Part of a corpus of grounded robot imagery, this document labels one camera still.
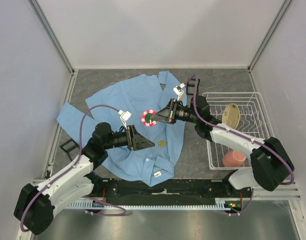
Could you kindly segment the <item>pink flower plush brooch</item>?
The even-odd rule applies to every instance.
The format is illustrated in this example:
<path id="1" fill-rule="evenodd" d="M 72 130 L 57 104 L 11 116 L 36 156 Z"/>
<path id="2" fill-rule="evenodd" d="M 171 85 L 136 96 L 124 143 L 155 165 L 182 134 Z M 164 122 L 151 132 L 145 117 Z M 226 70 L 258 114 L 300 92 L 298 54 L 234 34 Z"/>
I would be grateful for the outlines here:
<path id="1" fill-rule="evenodd" d="M 149 109 L 143 112 L 141 116 L 141 122 L 146 127 L 153 127 L 157 122 L 155 120 L 151 120 L 151 116 L 155 115 L 156 111 Z"/>

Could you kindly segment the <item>light blue shirt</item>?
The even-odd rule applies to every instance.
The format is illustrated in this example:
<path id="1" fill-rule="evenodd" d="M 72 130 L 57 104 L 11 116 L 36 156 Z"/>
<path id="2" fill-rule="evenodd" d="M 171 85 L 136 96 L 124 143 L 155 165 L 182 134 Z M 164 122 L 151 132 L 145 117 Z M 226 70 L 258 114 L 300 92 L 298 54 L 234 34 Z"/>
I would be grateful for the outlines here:
<path id="1" fill-rule="evenodd" d="M 143 125 L 141 117 L 144 111 L 163 109 L 170 99 L 177 98 L 173 88 L 180 82 L 168 71 L 158 75 L 142 74 L 111 85 L 85 100 L 92 116 L 82 119 L 84 113 L 69 103 L 65 103 L 57 117 L 63 130 L 76 142 L 85 146 L 91 138 L 97 124 L 107 122 L 113 131 L 122 125 L 116 110 L 131 112 L 127 124 L 154 142 L 155 146 L 131 151 L 122 146 L 109 149 L 103 166 L 117 177 L 126 181 L 142 181 L 153 187 L 175 174 L 184 144 L 185 123 L 175 124 L 157 122 L 153 127 Z M 166 141 L 165 147 L 158 141 Z"/>

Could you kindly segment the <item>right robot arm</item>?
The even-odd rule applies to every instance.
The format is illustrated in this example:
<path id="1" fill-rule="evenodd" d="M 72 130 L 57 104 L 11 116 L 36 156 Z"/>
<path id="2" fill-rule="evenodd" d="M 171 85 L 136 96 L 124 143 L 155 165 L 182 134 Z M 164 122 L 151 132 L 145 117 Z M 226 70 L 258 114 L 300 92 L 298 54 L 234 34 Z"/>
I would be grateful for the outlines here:
<path id="1" fill-rule="evenodd" d="M 201 138 L 227 146 L 249 159 L 250 168 L 233 171 L 222 184 L 222 191 L 228 197 L 246 187 L 260 186 L 272 192 L 279 185 L 290 185 L 295 180 L 294 165 L 277 138 L 263 139 L 234 130 L 211 115 L 210 105 L 201 95 L 194 96 L 190 106 L 172 98 L 162 110 L 146 116 L 145 120 L 149 123 L 193 123 Z"/>

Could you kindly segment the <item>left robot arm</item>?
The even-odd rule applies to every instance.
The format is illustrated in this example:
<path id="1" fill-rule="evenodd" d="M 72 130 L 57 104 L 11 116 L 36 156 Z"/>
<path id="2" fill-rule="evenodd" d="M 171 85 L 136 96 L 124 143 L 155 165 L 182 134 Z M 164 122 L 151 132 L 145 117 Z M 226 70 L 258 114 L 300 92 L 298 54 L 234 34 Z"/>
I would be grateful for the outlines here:
<path id="1" fill-rule="evenodd" d="M 114 132 L 109 123 L 99 123 L 86 146 L 67 166 L 38 185 L 28 183 L 21 189 L 13 213 L 20 221 L 21 231 L 39 235 L 71 203 L 89 194 L 99 196 L 103 191 L 101 178 L 92 172 L 108 158 L 109 149 L 127 147 L 139 151 L 154 146 L 134 125 Z"/>

